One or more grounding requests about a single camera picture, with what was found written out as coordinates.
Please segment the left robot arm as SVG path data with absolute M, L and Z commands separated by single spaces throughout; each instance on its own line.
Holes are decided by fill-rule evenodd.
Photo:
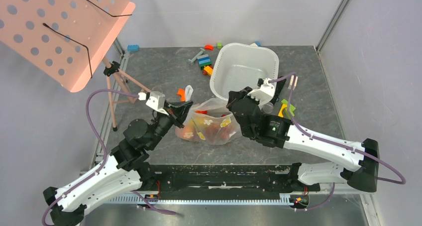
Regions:
M 147 162 L 173 127 L 183 128 L 193 102 L 164 103 L 165 113 L 156 113 L 151 122 L 134 119 L 123 132 L 124 139 L 87 173 L 61 188 L 43 191 L 55 226 L 76 226 L 103 202 L 132 190 L 150 190 L 157 176 Z

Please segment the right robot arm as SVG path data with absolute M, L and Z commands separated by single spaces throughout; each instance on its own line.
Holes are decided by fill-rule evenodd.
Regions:
M 359 191 L 377 191 L 377 141 L 367 138 L 353 142 L 324 134 L 318 136 L 288 118 L 263 113 L 258 101 L 249 96 L 251 91 L 250 87 L 230 91 L 226 106 L 244 137 L 270 148 L 302 151 L 326 160 L 318 164 L 292 164 L 292 173 L 287 177 L 291 189 L 300 190 L 319 183 L 346 183 Z

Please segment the translucent plastic bag with fruits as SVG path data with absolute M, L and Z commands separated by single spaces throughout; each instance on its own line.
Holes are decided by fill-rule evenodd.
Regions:
M 226 108 L 226 101 L 211 98 L 191 106 L 183 128 L 175 128 L 178 138 L 208 145 L 224 145 L 242 136 L 240 125 Z

